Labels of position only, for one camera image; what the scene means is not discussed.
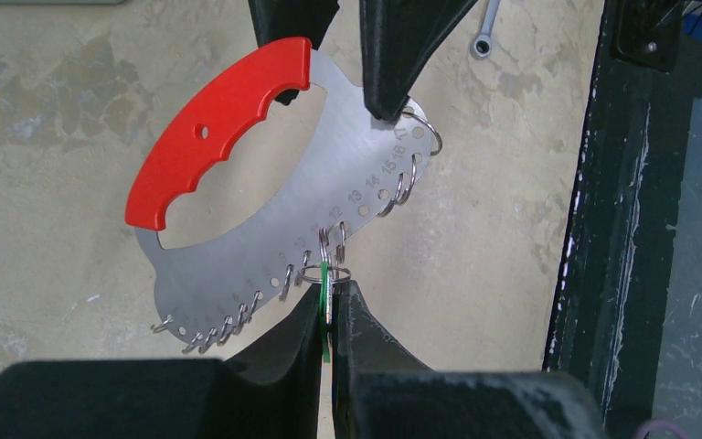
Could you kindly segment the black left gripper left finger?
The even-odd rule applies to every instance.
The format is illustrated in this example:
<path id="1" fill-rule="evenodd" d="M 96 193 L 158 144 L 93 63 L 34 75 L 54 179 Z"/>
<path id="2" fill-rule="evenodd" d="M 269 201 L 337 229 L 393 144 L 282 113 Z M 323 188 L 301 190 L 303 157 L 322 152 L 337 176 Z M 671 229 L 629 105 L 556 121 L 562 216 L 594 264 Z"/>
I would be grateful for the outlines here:
<path id="1" fill-rule="evenodd" d="M 0 438 L 314 438 L 319 290 L 230 359 L 47 360 L 0 373 Z"/>

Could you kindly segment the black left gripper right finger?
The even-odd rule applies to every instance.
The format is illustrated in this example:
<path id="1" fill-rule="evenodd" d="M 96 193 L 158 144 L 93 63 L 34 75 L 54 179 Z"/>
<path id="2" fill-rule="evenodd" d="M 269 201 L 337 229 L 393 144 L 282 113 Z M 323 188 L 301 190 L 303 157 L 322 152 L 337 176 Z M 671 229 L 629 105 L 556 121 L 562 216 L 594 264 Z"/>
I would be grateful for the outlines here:
<path id="1" fill-rule="evenodd" d="M 354 281 L 333 302 L 338 438 L 604 438 L 594 400 L 562 372 L 437 371 L 372 315 Z"/>

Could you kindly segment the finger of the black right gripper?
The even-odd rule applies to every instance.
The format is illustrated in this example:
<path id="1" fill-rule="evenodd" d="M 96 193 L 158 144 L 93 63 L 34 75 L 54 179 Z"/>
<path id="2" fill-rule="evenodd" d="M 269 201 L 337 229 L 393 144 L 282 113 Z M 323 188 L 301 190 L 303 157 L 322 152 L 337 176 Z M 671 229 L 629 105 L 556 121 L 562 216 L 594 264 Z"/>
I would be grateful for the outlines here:
<path id="1" fill-rule="evenodd" d="M 359 3 L 364 103 L 395 121 L 431 55 L 475 0 L 364 0 Z"/>
<path id="2" fill-rule="evenodd" d="M 314 85 L 314 55 L 339 10 L 337 1 L 250 1 L 258 48 L 248 82 L 258 106 L 283 105 Z"/>

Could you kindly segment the green key tag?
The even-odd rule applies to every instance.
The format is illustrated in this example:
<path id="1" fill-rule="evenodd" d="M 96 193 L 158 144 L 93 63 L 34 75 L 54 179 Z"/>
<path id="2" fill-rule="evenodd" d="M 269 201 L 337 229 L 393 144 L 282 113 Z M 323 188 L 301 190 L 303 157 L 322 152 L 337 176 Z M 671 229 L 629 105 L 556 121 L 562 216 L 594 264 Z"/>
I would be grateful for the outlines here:
<path id="1" fill-rule="evenodd" d="M 332 259 L 327 257 L 322 261 L 321 269 L 321 289 L 320 289 L 320 305 L 319 313 L 321 316 L 320 332 L 322 337 L 322 358 L 324 364 L 329 364 L 331 362 L 332 354 L 330 348 L 330 325 L 332 320 L 332 310 L 331 310 L 331 298 L 332 298 L 332 276 L 330 274 L 330 266 L 332 264 Z"/>

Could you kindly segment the steel key organizer red handle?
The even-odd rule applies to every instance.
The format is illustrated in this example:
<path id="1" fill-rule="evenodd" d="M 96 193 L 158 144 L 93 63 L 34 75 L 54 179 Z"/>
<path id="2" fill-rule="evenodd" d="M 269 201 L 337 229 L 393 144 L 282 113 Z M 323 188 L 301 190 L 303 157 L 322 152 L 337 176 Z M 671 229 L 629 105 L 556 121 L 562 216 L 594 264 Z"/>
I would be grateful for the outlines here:
<path id="1" fill-rule="evenodd" d="M 373 117 L 307 38 L 257 48 L 177 113 L 129 191 L 124 220 L 155 272 L 152 330 L 185 353 L 224 345 L 323 263 L 341 265 L 442 147 L 413 100 L 393 123 Z"/>

